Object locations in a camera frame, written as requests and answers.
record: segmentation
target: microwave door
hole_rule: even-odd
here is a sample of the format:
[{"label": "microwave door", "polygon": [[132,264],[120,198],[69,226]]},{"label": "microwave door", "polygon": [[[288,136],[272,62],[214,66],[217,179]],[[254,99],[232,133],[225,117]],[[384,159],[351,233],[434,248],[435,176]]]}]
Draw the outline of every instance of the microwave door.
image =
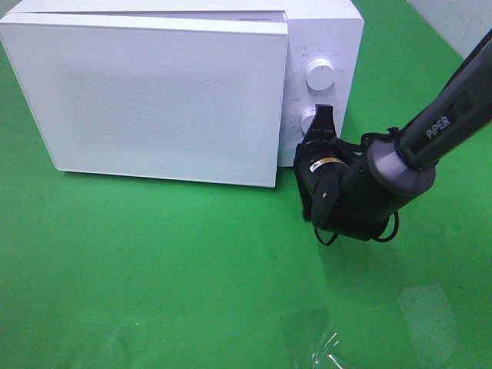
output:
[{"label": "microwave door", "polygon": [[10,13],[0,34],[56,168],[274,186],[285,23]]}]

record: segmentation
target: white knob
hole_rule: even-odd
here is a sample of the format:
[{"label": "white knob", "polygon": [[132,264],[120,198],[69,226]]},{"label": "white knob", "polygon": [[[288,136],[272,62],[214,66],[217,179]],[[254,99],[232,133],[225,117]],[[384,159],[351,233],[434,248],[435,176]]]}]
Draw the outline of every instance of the white knob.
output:
[{"label": "white knob", "polygon": [[328,59],[318,58],[307,65],[306,81],[313,90],[326,90],[333,84],[334,80],[335,68]]},{"label": "white knob", "polygon": [[302,133],[306,134],[308,132],[311,123],[313,122],[313,118],[316,115],[316,109],[308,109],[304,110],[301,114],[301,130]]}]

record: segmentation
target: green tabletop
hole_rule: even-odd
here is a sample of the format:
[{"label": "green tabletop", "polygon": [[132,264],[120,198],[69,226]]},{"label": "green tabletop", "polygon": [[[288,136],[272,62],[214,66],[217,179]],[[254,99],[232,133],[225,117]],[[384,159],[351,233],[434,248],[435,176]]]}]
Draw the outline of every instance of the green tabletop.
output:
[{"label": "green tabletop", "polygon": [[[352,141],[405,125],[461,62],[407,3],[356,5]],[[394,241],[326,248],[291,169],[275,189],[56,171],[1,50],[0,367],[491,367],[490,133]]]}]

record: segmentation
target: piper logo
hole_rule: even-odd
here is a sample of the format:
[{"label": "piper logo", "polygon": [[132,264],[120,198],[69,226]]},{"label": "piper logo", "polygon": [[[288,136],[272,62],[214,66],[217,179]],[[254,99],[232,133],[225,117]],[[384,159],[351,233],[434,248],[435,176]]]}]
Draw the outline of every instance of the piper logo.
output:
[{"label": "piper logo", "polygon": [[449,119],[446,116],[444,116],[441,119],[439,119],[438,121],[436,121],[436,123],[434,125],[432,125],[430,127],[430,129],[427,129],[425,131],[425,134],[427,135],[429,140],[431,140],[434,137],[436,137],[439,133],[441,133],[444,129],[449,127],[450,125],[451,125],[451,122],[449,121]]}]

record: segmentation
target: robotic arm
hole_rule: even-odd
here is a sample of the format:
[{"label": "robotic arm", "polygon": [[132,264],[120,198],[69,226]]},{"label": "robotic arm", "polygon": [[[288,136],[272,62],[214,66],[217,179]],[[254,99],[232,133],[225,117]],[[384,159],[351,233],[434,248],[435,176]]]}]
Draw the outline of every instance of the robotic arm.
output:
[{"label": "robotic arm", "polygon": [[[294,171],[304,219],[323,244],[344,236],[385,242],[397,233],[398,210],[432,187],[435,166],[492,119],[492,30],[437,98],[403,129],[367,133],[359,145],[336,137],[333,107],[317,105]],[[391,215],[394,229],[380,238]],[[318,229],[333,233],[328,242]]]}]

